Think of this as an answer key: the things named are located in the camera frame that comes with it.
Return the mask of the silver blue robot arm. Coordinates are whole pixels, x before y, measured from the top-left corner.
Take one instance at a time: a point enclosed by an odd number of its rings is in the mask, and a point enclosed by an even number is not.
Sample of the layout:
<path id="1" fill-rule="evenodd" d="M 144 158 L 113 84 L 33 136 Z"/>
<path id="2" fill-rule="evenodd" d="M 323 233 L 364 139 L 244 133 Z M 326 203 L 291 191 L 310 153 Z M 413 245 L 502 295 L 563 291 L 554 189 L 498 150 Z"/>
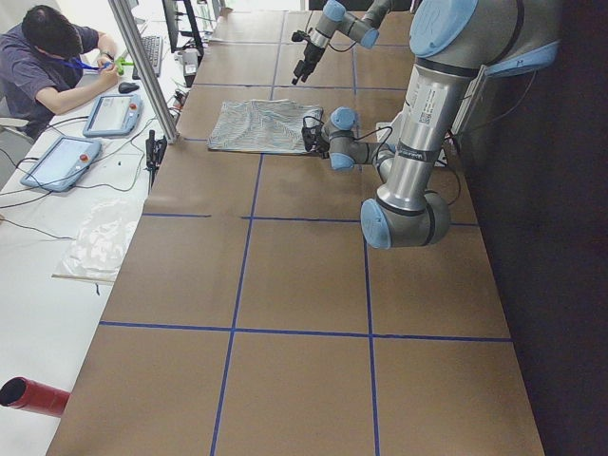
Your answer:
<path id="1" fill-rule="evenodd" d="M 480 72 L 504 77 L 551 65 L 561 12 L 560 1 L 425 1 L 413 16 L 414 66 L 389 134 L 380 142 L 357 140 L 356 115 L 346 107 L 317 131 L 334 169 L 371 164 L 383 181 L 361 206 L 370 246 L 426 246 L 445 236 L 449 208 L 428 180 L 470 82 Z"/>
<path id="2" fill-rule="evenodd" d="M 372 48 L 378 37 L 379 28 L 386 16 L 394 11 L 411 11 L 414 1 L 372 1 L 361 18 L 347 11 L 339 1 L 327 1 L 316 24 L 308 30 L 297 30 L 291 40 L 305 42 L 303 58 L 293 72 L 292 84 L 305 83 L 321 61 L 336 32 L 351 39 L 363 48 Z"/>

